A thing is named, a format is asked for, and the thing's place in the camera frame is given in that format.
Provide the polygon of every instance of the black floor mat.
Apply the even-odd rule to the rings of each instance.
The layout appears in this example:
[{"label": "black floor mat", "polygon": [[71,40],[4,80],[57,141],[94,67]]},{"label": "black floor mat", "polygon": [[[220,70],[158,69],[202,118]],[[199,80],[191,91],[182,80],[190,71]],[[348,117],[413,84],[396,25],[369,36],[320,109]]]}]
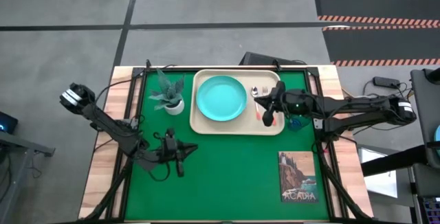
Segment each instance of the black floor mat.
[{"label": "black floor mat", "polygon": [[425,25],[324,27],[337,66],[440,64],[440,29]]},{"label": "black floor mat", "polygon": [[315,0],[323,21],[437,25],[440,0]]}]

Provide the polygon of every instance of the fork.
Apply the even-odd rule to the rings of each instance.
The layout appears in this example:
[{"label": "fork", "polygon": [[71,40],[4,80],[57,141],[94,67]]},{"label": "fork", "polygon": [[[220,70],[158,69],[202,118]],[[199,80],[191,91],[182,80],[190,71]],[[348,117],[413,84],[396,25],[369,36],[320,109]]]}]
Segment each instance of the fork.
[{"label": "fork", "polygon": [[[269,91],[268,91],[267,87],[263,87],[263,96],[266,96],[268,93],[269,93]],[[272,122],[272,125],[276,126],[275,117],[274,117],[274,121]]]}]

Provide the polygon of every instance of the green table mat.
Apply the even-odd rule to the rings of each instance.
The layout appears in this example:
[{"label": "green table mat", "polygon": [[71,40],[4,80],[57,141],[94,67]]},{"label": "green table mat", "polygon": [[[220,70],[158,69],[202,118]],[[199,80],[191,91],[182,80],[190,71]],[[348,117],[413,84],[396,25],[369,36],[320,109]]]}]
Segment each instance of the green table mat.
[{"label": "green table mat", "polygon": [[[167,72],[171,80],[183,73]],[[159,146],[153,132],[164,135],[175,129],[176,138],[196,143],[199,148],[184,162],[185,176],[177,177],[170,163],[170,177],[152,180],[137,164],[131,175],[126,220],[327,220],[327,203],[318,157],[314,155],[317,203],[281,202],[278,172],[279,151],[310,151],[314,142],[313,126],[293,132],[286,127],[275,136],[201,135],[189,124],[190,100],[195,72],[185,73],[184,111],[171,116],[165,110],[154,111],[156,101],[148,99],[150,90],[159,90],[157,74],[148,75],[140,125],[151,148]],[[307,89],[301,71],[278,74],[287,89]],[[165,165],[152,171],[156,178],[166,176]]]}]

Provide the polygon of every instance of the succulent plant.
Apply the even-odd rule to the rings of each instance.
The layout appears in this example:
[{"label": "succulent plant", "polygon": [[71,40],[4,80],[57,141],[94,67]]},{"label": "succulent plant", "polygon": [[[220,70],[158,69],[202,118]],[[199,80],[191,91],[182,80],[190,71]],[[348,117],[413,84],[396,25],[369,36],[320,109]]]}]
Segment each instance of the succulent plant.
[{"label": "succulent plant", "polygon": [[162,70],[157,69],[157,75],[159,75],[160,91],[151,90],[151,96],[149,97],[152,100],[159,100],[159,104],[154,109],[159,110],[165,106],[178,104],[182,99],[182,91],[184,90],[184,76],[176,82],[171,82]]}]

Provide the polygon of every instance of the concrete floor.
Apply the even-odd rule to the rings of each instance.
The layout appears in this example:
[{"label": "concrete floor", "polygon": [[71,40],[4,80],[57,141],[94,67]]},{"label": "concrete floor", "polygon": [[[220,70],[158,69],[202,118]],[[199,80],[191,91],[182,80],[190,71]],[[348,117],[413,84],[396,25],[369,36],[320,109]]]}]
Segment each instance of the concrete floor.
[{"label": "concrete floor", "polygon": [[[122,24],[129,0],[0,0],[0,26]],[[314,0],[137,0],[132,24],[317,21]],[[43,171],[29,177],[13,223],[73,221],[96,138],[58,96],[71,82],[101,90],[108,84],[120,31],[0,32],[0,109],[17,117],[17,134],[56,147],[36,158]],[[319,28],[130,31],[121,65],[236,65],[251,51],[309,64],[329,64]],[[408,81],[416,67],[339,68],[342,85],[360,94],[367,80]],[[372,92],[380,89],[369,88]],[[365,131],[361,144],[401,150],[421,143],[418,123],[390,132]],[[410,221],[405,208],[374,203],[383,220]]]}]

